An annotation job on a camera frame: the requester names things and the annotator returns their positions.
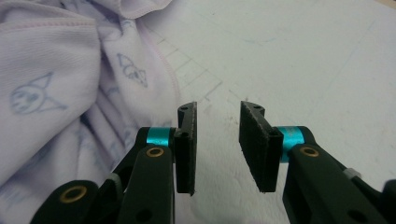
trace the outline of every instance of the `white surface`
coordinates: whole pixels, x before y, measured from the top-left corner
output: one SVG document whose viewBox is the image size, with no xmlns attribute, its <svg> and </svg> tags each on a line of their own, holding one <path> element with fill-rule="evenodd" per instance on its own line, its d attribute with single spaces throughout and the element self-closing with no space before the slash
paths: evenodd
<svg viewBox="0 0 396 224">
<path fill-rule="evenodd" d="M 176 70 L 182 103 L 199 103 L 189 223 L 288 223 L 287 165 L 277 192 L 260 194 L 238 143 L 241 100 L 264 106 L 274 126 L 309 127 L 374 188 L 396 178 L 394 9 L 371 0 L 174 0 L 144 20 Z"/>
</svg>

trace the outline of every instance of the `cartoon cat drawing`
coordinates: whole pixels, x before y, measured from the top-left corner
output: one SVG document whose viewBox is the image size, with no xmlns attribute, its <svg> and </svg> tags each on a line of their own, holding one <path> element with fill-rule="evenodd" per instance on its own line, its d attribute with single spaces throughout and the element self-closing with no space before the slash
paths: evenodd
<svg viewBox="0 0 396 224">
<path fill-rule="evenodd" d="M 122 68 L 123 74 L 129 79 L 136 81 L 140 85 L 147 87 L 148 82 L 146 80 L 146 71 L 137 68 L 134 65 L 134 62 L 132 62 L 132 60 L 127 56 L 120 53 L 117 54 L 117 56 L 119 57 L 120 67 Z"/>
<path fill-rule="evenodd" d="M 52 73 L 48 73 L 15 89 L 10 95 L 11 109 L 14 114 L 26 115 L 54 109 L 65 110 L 66 105 L 49 97 L 46 92 L 51 77 Z"/>
</svg>

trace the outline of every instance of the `white cloth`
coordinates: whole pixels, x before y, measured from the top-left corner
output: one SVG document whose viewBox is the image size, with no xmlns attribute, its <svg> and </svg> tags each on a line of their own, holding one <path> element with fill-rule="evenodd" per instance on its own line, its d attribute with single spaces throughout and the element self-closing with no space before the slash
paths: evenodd
<svg viewBox="0 0 396 224">
<path fill-rule="evenodd" d="M 102 184 L 178 86 L 137 18 L 170 0 L 0 1 L 0 223 L 74 179 Z"/>
</svg>

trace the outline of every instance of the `pencil mark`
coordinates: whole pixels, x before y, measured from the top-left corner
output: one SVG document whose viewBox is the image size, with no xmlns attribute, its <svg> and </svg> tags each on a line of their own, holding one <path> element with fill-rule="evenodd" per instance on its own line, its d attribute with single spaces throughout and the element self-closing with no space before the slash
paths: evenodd
<svg viewBox="0 0 396 224">
<path fill-rule="evenodd" d="M 276 37 L 273 37 L 273 38 L 264 40 L 264 42 L 265 42 L 265 43 L 269 43 L 269 42 L 273 42 L 273 41 L 275 41 L 275 40 L 276 40 Z"/>
<path fill-rule="evenodd" d="M 173 54 L 173 53 L 175 53 L 176 51 L 178 51 L 178 49 L 177 48 L 175 48 L 175 49 L 173 49 L 172 51 L 170 51 L 168 54 L 166 54 L 165 55 L 165 57 L 168 57 L 168 56 L 170 56 L 171 54 Z"/>
<path fill-rule="evenodd" d="M 320 104 L 320 102 L 322 102 L 322 99 L 324 98 L 326 92 L 332 87 L 332 85 L 335 83 L 335 81 L 340 77 L 340 75 L 342 74 L 342 72 L 344 71 L 344 69 L 347 67 L 347 65 L 349 64 L 350 60 L 353 58 L 353 56 L 355 55 L 355 52 L 359 49 L 360 45 L 361 45 L 361 41 L 370 33 L 371 29 L 373 28 L 375 24 L 375 21 L 372 21 L 368 26 L 366 31 L 364 32 L 364 34 L 361 36 L 361 38 L 356 42 L 355 47 L 353 48 L 352 51 L 350 51 L 349 55 L 347 56 L 347 58 L 344 60 L 343 64 L 341 65 L 341 68 L 338 70 L 337 74 L 332 78 L 332 80 L 330 81 L 329 85 L 327 85 L 326 91 L 323 91 L 322 94 L 319 96 L 318 100 L 315 102 L 315 106 L 312 107 L 312 109 L 310 110 L 310 112 L 308 112 L 307 114 L 307 118 L 310 118 L 315 110 L 317 109 L 318 105 Z"/>
<path fill-rule="evenodd" d="M 15 89 L 10 95 L 11 108 L 14 114 L 26 115 L 49 110 L 65 110 L 66 105 L 49 97 L 46 92 L 51 77 L 52 73 L 48 73 Z"/>
<path fill-rule="evenodd" d="M 205 69 L 200 75 L 198 75 L 197 77 L 193 78 L 189 83 L 187 83 L 187 86 L 189 86 L 192 82 L 194 82 L 196 79 L 198 79 L 199 77 L 201 77 L 205 72 L 207 72 L 207 69 Z"/>
<path fill-rule="evenodd" d="M 120 88 L 119 87 L 111 87 L 106 91 L 106 96 L 109 96 L 113 93 L 120 93 Z"/>
<path fill-rule="evenodd" d="M 242 39 L 245 43 L 262 46 L 260 42 L 251 39 Z"/>
<path fill-rule="evenodd" d="M 155 31 L 153 31 L 153 30 L 151 30 L 151 29 L 149 29 L 149 28 L 148 28 L 148 31 L 149 31 L 150 33 L 153 33 L 154 35 L 156 35 L 156 36 L 159 37 L 159 39 L 156 40 L 156 44 L 157 44 L 157 45 L 160 44 L 161 42 L 163 42 L 163 41 L 165 40 L 165 39 L 164 39 L 160 34 L 158 34 L 157 32 L 155 32 Z"/>
<path fill-rule="evenodd" d="M 182 65 L 180 65 L 177 69 L 175 69 L 175 72 L 177 72 L 178 69 L 180 69 L 181 67 L 192 61 L 192 59 L 189 56 L 186 55 L 186 57 L 188 57 L 189 59 L 186 62 L 184 62 Z"/>
<path fill-rule="evenodd" d="M 163 41 L 165 41 L 165 38 L 163 38 L 160 42 L 158 42 L 157 45 L 161 44 Z"/>
<path fill-rule="evenodd" d="M 123 74 L 128 77 L 129 79 L 134 80 L 138 84 L 142 85 L 143 87 L 148 87 L 148 82 L 146 79 L 146 71 L 141 70 L 134 65 L 134 62 L 127 56 L 118 53 L 117 57 L 119 58 L 120 67 L 122 68 Z"/>
<path fill-rule="evenodd" d="M 209 98 L 207 98 L 208 95 L 210 95 L 210 93 L 212 93 L 213 91 L 215 91 L 219 86 L 221 86 L 222 81 L 220 83 L 218 83 L 218 85 L 216 85 L 211 91 L 209 91 L 206 95 L 205 95 L 205 99 L 207 101 L 210 101 Z"/>
<path fill-rule="evenodd" d="M 232 90 L 228 90 L 230 92 L 230 94 L 232 94 L 234 97 L 236 97 L 237 99 L 240 99 L 241 97 L 239 97 L 238 95 L 236 95 L 235 92 L 233 92 Z"/>
</svg>

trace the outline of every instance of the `screw hole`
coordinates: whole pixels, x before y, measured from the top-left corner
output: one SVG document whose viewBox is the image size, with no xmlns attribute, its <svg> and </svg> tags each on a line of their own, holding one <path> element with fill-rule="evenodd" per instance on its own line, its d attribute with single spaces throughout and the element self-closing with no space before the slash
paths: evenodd
<svg viewBox="0 0 396 224">
<path fill-rule="evenodd" d="M 148 222 L 152 218 L 152 213 L 148 209 L 143 209 L 136 214 L 136 221 L 139 223 Z"/>
<path fill-rule="evenodd" d="M 149 157 L 160 157 L 163 154 L 163 149 L 160 147 L 153 147 L 149 149 L 146 154 Z"/>
<path fill-rule="evenodd" d="M 80 200 L 87 193 L 85 186 L 74 186 L 65 190 L 60 198 L 62 203 L 73 203 Z"/>
<path fill-rule="evenodd" d="M 300 148 L 300 152 L 305 154 L 305 156 L 309 156 L 309 157 L 318 157 L 319 156 L 319 152 L 314 150 L 311 147 L 302 147 L 302 148 Z"/>
<path fill-rule="evenodd" d="M 347 214 L 355 221 L 359 223 L 366 223 L 367 222 L 367 217 L 361 213 L 360 211 L 357 210 L 349 210 Z"/>
</svg>

